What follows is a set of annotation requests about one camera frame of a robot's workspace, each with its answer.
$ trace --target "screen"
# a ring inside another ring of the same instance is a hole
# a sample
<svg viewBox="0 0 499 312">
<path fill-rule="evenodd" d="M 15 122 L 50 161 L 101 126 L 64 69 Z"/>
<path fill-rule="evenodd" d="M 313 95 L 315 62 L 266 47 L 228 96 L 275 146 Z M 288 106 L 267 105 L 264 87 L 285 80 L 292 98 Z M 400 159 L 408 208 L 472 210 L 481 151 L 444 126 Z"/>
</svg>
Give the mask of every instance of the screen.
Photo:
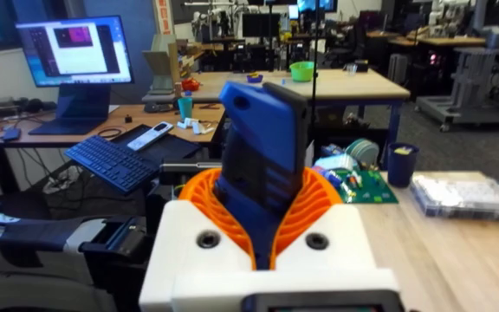
<svg viewBox="0 0 499 312">
<path fill-rule="evenodd" d="M 281 15 L 273 13 L 270 18 L 272 18 L 272 36 L 279 36 L 279 23 L 281 21 Z M 242 35 L 244 37 L 268 37 L 269 14 L 243 14 Z"/>
<path fill-rule="evenodd" d="M 38 87 L 132 82 L 118 16 L 16 25 Z"/>
<path fill-rule="evenodd" d="M 300 17 L 300 11 L 297 5 L 288 6 L 288 15 L 290 19 L 298 19 Z"/>
<path fill-rule="evenodd" d="M 333 11 L 334 1 L 337 0 L 320 0 L 319 6 L 325 11 Z M 315 10 L 315 0 L 298 0 L 298 8 L 300 8 L 300 12 L 304 10 Z"/>
<path fill-rule="evenodd" d="M 158 124 L 153 130 L 160 131 L 160 130 L 163 130 L 165 128 L 166 128 L 166 124 L 161 123 L 161 124 Z"/>
</svg>

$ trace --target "teal cup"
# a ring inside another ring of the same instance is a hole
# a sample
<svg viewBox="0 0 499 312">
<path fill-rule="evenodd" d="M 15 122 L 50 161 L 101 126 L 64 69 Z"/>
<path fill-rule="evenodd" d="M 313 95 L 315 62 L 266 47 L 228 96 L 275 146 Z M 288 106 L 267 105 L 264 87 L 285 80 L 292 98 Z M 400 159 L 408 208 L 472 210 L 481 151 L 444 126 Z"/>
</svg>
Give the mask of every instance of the teal cup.
<svg viewBox="0 0 499 312">
<path fill-rule="evenodd" d="M 191 118 L 191 98 L 180 98 L 178 99 L 178 109 L 180 109 L 180 115 L 182 120 L 186 118 Z"/>
</svg>

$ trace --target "green bowl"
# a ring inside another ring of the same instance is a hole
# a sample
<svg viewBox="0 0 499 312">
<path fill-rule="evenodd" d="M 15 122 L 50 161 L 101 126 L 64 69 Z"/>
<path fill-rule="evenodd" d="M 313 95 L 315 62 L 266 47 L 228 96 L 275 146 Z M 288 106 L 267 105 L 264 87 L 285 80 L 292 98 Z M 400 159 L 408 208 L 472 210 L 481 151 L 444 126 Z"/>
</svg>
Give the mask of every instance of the green bowl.
<svg viewBox="0 0 499 312">
<path fill-rule="evenodd" d="M 290 65 L 292 80 L 307 82 L 313 79 L 313 62 L 296 62 Z"/>
</svg>

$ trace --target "wooden workbench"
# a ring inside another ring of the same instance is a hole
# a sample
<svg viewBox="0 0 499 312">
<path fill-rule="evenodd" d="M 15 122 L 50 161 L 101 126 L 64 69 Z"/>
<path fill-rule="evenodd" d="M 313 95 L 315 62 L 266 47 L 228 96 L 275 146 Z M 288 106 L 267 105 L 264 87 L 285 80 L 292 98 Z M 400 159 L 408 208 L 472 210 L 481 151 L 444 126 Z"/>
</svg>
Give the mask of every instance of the wooden workbench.
<svg viewBox="0 0 499 312">
<path fill-rule="evenodd" d="M 392 33 L 390 31 L 380 31 L 380 30 L 374 30 L 374 31 L 369 31 L 367 32 L 367 37 L 369 38 L 392 38 L 392 37 L 397 37 L 401 36 L 398 33 Z"/>
<path fill-rule="evenodd" d="M 418 44 L 418 42 L 415 42 L 413 40 L 409 40 L 403 36 L 399 36 L 393 39 L 388 40 L 388 43 L 398 45 L 400 47 L 414 47 Z"/>
<path fill-rule="evenodd" d="M 348 99 L 406 99 L 409 91 L 387 80 L 382 75 L 369 70 L 367 73 L 349 75 L 340 69 L 319 69 L 317 79 L 317 99 L 319 100 L 348 100 Z M 313 83 L 295 82 L 290 73 L 285 71 L 260 72 L 263 82 L 273 82 L 283 85 L 298 94 L 311 98 Z M 203 86 L 191 98 L 194 102 L 218 102 L 218 96 L 227 81 L 247 83 L 246 74 L 231 72 L 211 72 L 192 74 L 192 77 L 203 83 Z M 147 95 L 143 102 L 170 103 L 173 94 Z"/>
<path fill-rule="evenodd" d="M 418 38 L 418 42 L 438 47 L 479 47 L 486 43 L 484 38 L 456 36 L 453 38 Z"/>
<path fill-rule="evenodd" d="M 480 172 L 416 174 L 485 179 Z M 428 218 L 409 189 L 392 189 L 398 205 L 356 206 L 377 265 L 398 278 L 406 310 L 499 311 L 499 222 Z"/>
<path fill-rule="evenodd" d="M 224 115 L 224 106 L 221 104 L 216 104 L 214 107 L 217 109 L 202 109 L 202 106 L 196 105 L 193 110 L 193 118 L 199 120 L 208 120 L 213 123 L 218 123 Z M 125 117 L 130 115 L 133 118 L 133 122 L 125 123 Z M 46 114 L 39 119 L 41 120 L 53 120 L 55 114 Z M 24 147 L 23 145 L 29 144 L 29 146 L 39 145 L 39 146 L 51 146 L 57 145 L 67 145 L 76 144 L 82 142 L 83 140 L 89 138 L 92 135 L 96 135 L 103 129 L 108 128 L 119 128 L 123 132 L 134 129 L 139 125 L 155 126 L 161 121 L 166 121 L 174 126 L 176 126 L 177 121 L 180 121 L 180 115 L 175 114 L 173 111 L 168 113 L 155 113 L 149 114 L 144 112 L 144 106 L 142 105 L 123 105 L 114 110 L 109 114 L 108 119 L 92 130 L 90 133 L 85 135 L 29 135 L 28 132 L 39 127 L 40 123 L 32 120 L 21 120 L 18 123 L 18 128 L 22 130 L 21 138 L 19 140 L 11 141 L 6 143 L 7 147 Z M 198 143 L 208 143 L 211 142 L 215 131 L 209 132 L 207 134 L 196 135 L 191 129 L 181 129 L 179 127 L 174 127 L 170 134 L 176 135 L 181 139 L 189 140 L 191 142 Z"/>
</svg>

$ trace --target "screw hole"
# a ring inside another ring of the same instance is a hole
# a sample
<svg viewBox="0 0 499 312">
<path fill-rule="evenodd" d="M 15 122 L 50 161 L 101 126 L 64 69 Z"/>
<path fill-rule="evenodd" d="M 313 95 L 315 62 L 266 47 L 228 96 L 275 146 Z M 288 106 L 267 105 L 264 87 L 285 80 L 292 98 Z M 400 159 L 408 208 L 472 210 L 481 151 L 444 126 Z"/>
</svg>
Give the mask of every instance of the screw hole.
<svg viewBox="0 0 499 312">
<path fill-rule="evenodd" d="M 309 233 L 305 238 L 309 248 L 325 250 L 328 247 L 328 238 L 320 233 Z"/>
<path fill-rule="evenodd" d="M 198 235 L 196 242 L 203 249 L 210 249 L 218 245 L 221 237 L 215 231 L 204 231 Z"/>
</svg>

